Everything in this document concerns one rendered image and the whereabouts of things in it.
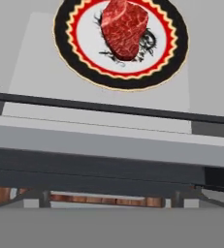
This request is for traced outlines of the raw red steak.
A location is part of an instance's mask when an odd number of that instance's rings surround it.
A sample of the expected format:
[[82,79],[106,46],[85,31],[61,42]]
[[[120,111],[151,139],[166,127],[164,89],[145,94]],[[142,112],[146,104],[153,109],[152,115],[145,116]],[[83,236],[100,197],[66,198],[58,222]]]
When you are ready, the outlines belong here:
[[139,42],[148,23],[148,13],[127,0],[111,0],[102,11],[103,37],[116,58],[130,61],[139,51]]

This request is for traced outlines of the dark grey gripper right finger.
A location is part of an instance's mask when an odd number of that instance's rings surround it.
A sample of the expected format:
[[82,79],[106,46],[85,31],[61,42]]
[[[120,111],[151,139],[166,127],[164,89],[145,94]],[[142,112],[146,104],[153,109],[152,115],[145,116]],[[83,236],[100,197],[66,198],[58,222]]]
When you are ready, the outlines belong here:
[[224,193],[211,190],[176,191],[171,198],[174,208],[215,208],[224,207]]

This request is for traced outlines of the pale grey fridge shelf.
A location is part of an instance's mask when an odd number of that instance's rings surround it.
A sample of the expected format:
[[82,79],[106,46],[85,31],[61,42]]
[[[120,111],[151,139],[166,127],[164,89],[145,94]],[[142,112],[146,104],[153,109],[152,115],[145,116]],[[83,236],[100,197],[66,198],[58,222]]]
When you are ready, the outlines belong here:
[[[29,18],[9,91],[13,94],[149,109],[189,110],[188,70],[166,83],[140,92],[111,91],[77,76],[59,57],[52,38],[52,15]],[[191,123],[165,118],[115,114],[69,108],[6,104],[5,115],[70,121],[84,124],[189,133]]]

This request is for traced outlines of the black red white plate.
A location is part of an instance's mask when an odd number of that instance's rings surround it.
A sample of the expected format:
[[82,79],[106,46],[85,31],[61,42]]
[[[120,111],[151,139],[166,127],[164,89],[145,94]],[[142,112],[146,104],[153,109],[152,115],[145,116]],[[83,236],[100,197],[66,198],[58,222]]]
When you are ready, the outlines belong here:
[[130,61],[114,56],[101,30],[102,11],[111,0],[63,0],[53,21],[60,57],[81,78],[119,91],[140,91],[172,78],[186,60],[188,32],[169,0],[127,0],[148,13],[139,51]]

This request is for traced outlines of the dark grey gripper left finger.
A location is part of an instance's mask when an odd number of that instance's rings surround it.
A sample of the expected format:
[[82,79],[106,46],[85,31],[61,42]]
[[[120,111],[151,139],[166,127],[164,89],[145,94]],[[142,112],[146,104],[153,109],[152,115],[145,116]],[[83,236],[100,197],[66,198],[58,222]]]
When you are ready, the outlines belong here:
[[38,200],[40,208],[50,208],[50,191],[29,190],[17,195],[12,200],[1,202],[0,207],[8,206],[23,200]]

